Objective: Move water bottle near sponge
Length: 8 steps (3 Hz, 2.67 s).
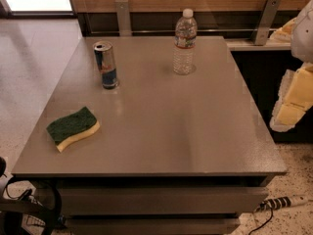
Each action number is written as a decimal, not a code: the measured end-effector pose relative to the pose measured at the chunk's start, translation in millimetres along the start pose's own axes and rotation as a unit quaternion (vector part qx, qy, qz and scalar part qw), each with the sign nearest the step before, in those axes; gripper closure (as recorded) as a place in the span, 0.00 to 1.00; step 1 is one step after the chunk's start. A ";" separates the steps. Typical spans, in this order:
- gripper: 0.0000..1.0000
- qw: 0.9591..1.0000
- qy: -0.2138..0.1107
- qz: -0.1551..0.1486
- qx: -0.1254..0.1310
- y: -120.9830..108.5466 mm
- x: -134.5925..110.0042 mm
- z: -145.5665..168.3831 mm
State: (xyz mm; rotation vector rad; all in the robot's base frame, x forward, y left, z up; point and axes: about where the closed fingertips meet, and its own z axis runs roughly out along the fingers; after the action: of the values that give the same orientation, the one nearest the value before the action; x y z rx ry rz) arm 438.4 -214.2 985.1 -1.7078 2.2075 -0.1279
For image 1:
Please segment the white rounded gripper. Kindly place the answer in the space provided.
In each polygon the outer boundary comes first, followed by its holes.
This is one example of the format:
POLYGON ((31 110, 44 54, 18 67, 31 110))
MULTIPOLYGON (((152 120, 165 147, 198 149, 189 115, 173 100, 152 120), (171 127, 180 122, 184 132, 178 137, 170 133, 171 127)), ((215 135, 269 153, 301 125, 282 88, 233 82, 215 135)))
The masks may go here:
POLYGON ((296 18, 275 30, 270 39, 291 42, 291 54, 305 62, 296 71, 286 70, 272 112, 271 129, 287 132, 313 107, 313 0, 296 18))

